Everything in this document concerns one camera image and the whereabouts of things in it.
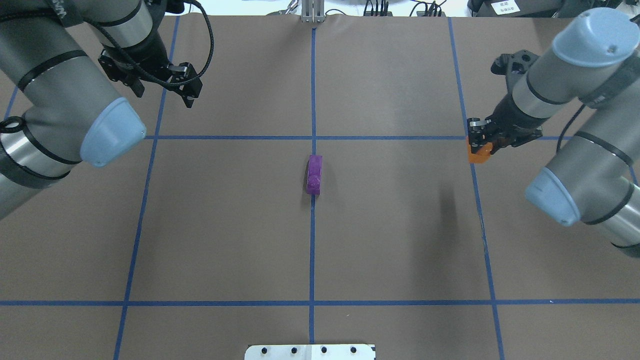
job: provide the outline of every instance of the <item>white bracket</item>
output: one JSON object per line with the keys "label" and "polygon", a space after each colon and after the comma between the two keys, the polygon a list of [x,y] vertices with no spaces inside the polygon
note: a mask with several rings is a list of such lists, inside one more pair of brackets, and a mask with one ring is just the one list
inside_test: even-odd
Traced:
{"label": "white bracket", "polygon": [[302,0],[302,22],[324,22],[324,0]]}
{"label": "white bracket", "polygon": [[244,360],[376,360],[376,346],[340,345],[254,345]]}

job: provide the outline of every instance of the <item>blue joint cap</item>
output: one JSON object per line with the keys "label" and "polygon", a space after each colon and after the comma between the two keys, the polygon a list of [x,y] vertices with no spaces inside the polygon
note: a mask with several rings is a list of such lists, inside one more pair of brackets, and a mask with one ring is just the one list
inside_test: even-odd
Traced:
{"label": "blue joint cap", "polygon": [[80,146],[80,157],[94,167],[103,167],[146,135],[147,129],[129,101],[119,97],[104,108],[89,128]]}
{"label": "blue joint cap", "polygon": [[527,187],[527,200],[546,212],[563,226],[571,226],[580,220],[580,211],[569,191],[560,179],[544,167]]}
{"label": "blue joint cap", "polygon": [[612,8],[594,8],[578,15],[553,41],[556,56],[572,65],[605,67],[633,54],[640,43],[638,25]]}

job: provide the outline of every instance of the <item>purple block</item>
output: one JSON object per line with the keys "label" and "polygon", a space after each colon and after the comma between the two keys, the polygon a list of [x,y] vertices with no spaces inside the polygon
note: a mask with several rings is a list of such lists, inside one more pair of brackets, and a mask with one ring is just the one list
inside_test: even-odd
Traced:
{"label": "purple block", "polygon": [[322,176],[322,156],[309,156],[309,170],[307,171],[307,193],[320,195],[320,177]]}

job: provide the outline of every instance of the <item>robotic arm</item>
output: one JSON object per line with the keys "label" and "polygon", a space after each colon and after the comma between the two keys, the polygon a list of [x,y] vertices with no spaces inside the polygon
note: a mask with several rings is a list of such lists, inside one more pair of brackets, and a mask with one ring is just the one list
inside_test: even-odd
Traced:
{"label": "robotic arm", "polygon": [[196,74],[190,63],[169,62],[157,32],[176,0],[15,0],[0,8],[0,69],[33,107],[0,122],[0,220],[87,161],[103,167],[144,139],[147,130],[127,99],[65,31],[87,22],[104,50],[108,78],[141,97],[141,80],[179,94],[187,107],[198,97],[213,51]]}
{"label": "robotic arm", "polygon": [[640,156],[640,29],[610,8],[579,15],[538,58],[505,54],[492,72],[504,74],[507,95],[484,120],[467,119],[469,158],[542,135],[540,126],[578,97],[594,115],[542,169],[526,197],[564,226],[578,220],[640,257],[640,188],[623,177]]}

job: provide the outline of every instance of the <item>white mounting plate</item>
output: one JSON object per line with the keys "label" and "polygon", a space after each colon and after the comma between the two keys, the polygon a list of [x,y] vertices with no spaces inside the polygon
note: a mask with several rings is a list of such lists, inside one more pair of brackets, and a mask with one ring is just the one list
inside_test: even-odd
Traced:
{"label": "white mounting plate", "polygon": [[253,345],[246,349],[244,360],[376,360],[376,346],[366,344]]}

